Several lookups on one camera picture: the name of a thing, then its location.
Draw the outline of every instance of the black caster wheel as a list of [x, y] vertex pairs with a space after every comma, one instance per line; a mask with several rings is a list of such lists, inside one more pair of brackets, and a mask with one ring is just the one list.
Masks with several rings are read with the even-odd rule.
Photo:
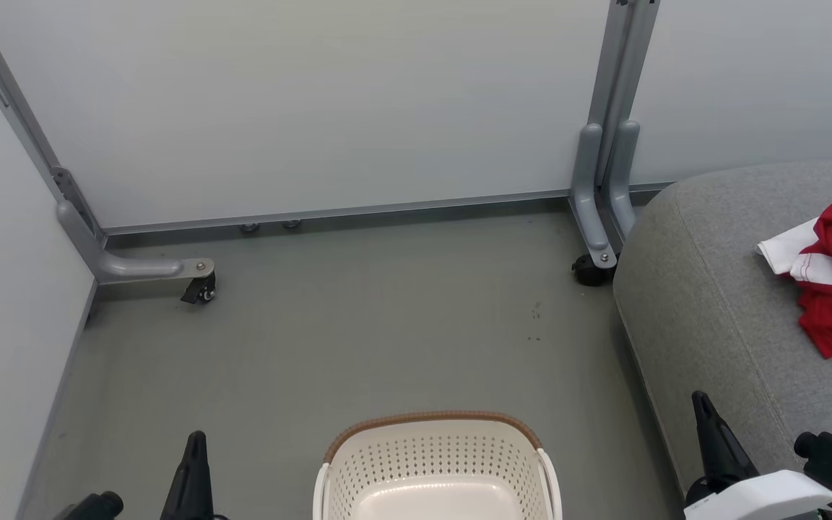
[[217, 274], [211, 273], [202, 279], [192, 279], [181, 300], [185, 303], [208, 303], [217, 295]]
[[615, 268], [600, 269], [592, 263], [592, 257], [584, 254], [571, 267], [573, 269], [573, 277], [580, 285], [587, 287], [599, 287], [612, 281], [615, 277]]

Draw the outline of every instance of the perforated basket wall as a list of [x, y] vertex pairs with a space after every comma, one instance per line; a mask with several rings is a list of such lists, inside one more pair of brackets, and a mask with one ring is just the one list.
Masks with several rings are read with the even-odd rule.
[[549, 497], [538, 460], [529, 438], [504, 422], [432, 420], [366, 429], [334, 452], [324, 510], [328, 520], [348, 520], [370, 486], [412, 477], [482, 475], [512, 488], [526, 520], [547, 520]]

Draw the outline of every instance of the gray fabric upholstery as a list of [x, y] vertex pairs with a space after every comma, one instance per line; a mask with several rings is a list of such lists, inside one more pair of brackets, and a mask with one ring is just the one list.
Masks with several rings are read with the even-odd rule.
[[832, 202], [832, 162], [700, 175], [654, 198], [625, 243], [615, 299], [680, 487], [702, 476], [690, 393], [706, 391], [763, 473], [800, 469], [832, 432], [832, 359], [798, 326], [799, 290], [753, 246]]

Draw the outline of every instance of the gray metal leg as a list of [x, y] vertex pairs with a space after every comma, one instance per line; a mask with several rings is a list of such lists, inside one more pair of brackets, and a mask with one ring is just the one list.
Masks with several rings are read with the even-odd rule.
[[60, 201], [56, 205], [56, 218], [99, 283], [202, 279], [214, 273], [214, 260], [210, 258], [136, 259], [108, 253], [69, 201]]
[[595, 174], [599, 161], [599, 145], [602, 141], [602, 126], [591, 123], [580, 132], [577, 160], [573, 165], [572, 197], [569, 198], [571, 211], [580, 227], [592, 263], [599, 269], [615, 266], [615, 253], [608, 243], [608, 236], [599, 217], [595, 201]]
[[607, 197], [612, 217], [617, 224], [621, 240], [626, 241], [634, 227], [634, 207], [631, 205], [631, 163], [638, 144], [641, 125], [637, 121], [625, 121], [615, 132], [615, 147], [612, 150], [610, 171], [605, 176]]

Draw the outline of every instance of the basket bottom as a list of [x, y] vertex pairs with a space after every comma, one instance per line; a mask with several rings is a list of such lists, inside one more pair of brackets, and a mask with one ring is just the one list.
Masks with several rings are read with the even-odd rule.
[[367, 487], [354, 520], [522, 520], [509, 484], [482, 474], [409, 477]]

